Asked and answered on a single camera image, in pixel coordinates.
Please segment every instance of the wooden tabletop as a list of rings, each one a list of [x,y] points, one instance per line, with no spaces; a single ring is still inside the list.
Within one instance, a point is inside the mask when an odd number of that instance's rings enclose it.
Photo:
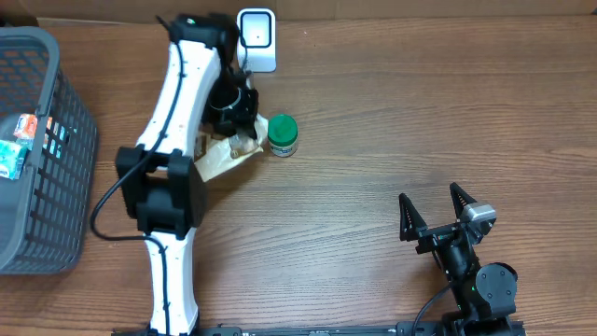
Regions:
[[[97,119],[92,201],[153,113],[167,64],[158,25],[52,28]],[[519,273],[529,335],[597,329],[597,20],[594,17],[280,22],[260,113],[292,115],[297,153],[209,183],[194,247],[201,324],[351,326],[412,320],[445,285],[398,240],[398,194],[454,220],[458,182],[498,212],[476,251]],[[135,234],[121,195],[100,230]],[[453,310],[448,295],[425,317]],[[79,265],[0,278],[1,335],[106,335],[152,311],[141,243],[88,233]]]

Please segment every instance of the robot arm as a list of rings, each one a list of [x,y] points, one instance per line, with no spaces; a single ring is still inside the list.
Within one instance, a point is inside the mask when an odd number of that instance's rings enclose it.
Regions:
[[[180,15],[168,29],[172,43],[160,98],[136,147],[119,150],[117,171],[123,177],[150,156],[146,167],[122,184],[129,216],[137,219],[139,231],[152,238],[146,241],[154,295],[149,330],[159,335],[190,335],[199,317],[192,247],[206,205],[206,189],[193,164],[196,138],[202,123],[212,124],[216,133],[225,136],[244,132],[257,138],[258,95],[247,86],[246,74],[232,72],[230,63],[239,38],[233,20]],[[183,77],[180,88],[179,76]],[[155,153],[146,151],[156,145],[164,126],[166,136]],[[166,171],[167,178],[148,175],[156,170]],[[155,241],[165,249],[164,256]]]

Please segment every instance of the black cable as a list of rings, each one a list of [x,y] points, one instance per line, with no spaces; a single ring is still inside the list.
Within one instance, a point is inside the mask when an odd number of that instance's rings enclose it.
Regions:
[[[160,17],[158,17],[158,21],[164,26],[164,28],[166,28],[166,30],[169,33],[172,33],[171,28]],[[168,130],[168,124],[170,124],[170,120],[172,119],[172,116],[174,114],[174,109],[176,108],[176,103],[178,102],[178,96],[180,95],[183,78],[185,77],[185,66],[184,66],[184,61],[183,61],[183,52],[180,49],[180,45],[178,44],[178,41],[175,40],[173,42],[176,45],[176,50],[178,51],[178,59],[180,61],[180,73],[178,74],[178,83],[176,85],[176,92],[174,93],[172,105],[170,106],[170,111],[168,112],[168,116],[166,117],[166,120],[164,121],[164,126],[161,128],[160,135],[158,136],[158,139],[157,139],[156,143],[154,144],[154,146],[151,149],[149,149],[149,151],[146,153],[146,155],[139,162],[137,162],[137,164],[135,164],[131,168],[131,170],[129,170],[123,177],[121,177],[114,184],[114,186],[112,186],[104,194],[102,199],[93,208],[93,211],[91,212],[91,216],[90,216],[90,229],[96,236],[98,236],[101,239],[104,239],[109,242],[147,241],[147,242],[151,242],[151,243],[155,244],[158,247],[158,250],[161,254],[161,270],[162,270],[162,284],[163,284],[162,290],[163,290],[163,298],[164,298],[163,310],[164,310],[164,313],[166,314],[166,320],[165,320],[166,335],[168,335],[168,336],[170,335],[170,309],[169,309],[170,303],[168,302],[168,268],[166,265],[166,249],[160,243],[159,240],[157,240],[151,236],[144,236],[144,235],[142,235],[142,236],[120,236],[120,237],[107,236],[103,233],[100,233],[97,230],[97,228],[95,227],[95,220],[97,219],[98,215],[100,214],[100,211],[102,210],[102,207],[104,206],[104,204],[110,199],[110,197],[116,192],[116,190],[118,190],[118,188],[120,188],[122,186],[122,184],[124,184],[124,182],[127,179],[129,179],[133,174],[135,174],[138,170],[140,170],[141,168],[145,168],[145,166],[149,162],[149,159],[151,159],[152,155],[160,147],[161,141],[166,137],[166,132]]]
[[[412,323],[412,331],[411,331],[411,335],[412,336],[417,336],[417,325],[419,324],[419,322],[421,322],[421,318],[423,318],[423,315],[425,314],[425,312],[427,311],[427,309],[429,309],[429,307],[431,307],[431,305],[439,300],[439,298],[441,298],[442,296],[444,296],[444,294],[446,294],[446,292],[448,290],[450,290],[452,287],[454,287],[455,283],[451,282],[449,283],[447,286],[445,286],[444,288],[442,288],[436,295],[434,295],[433,298],[431,298],[424,306],[423,308],[421,308],[421,311],[419,311],[419,313],[417,314],[417,318],[414,319],[414,322]]]

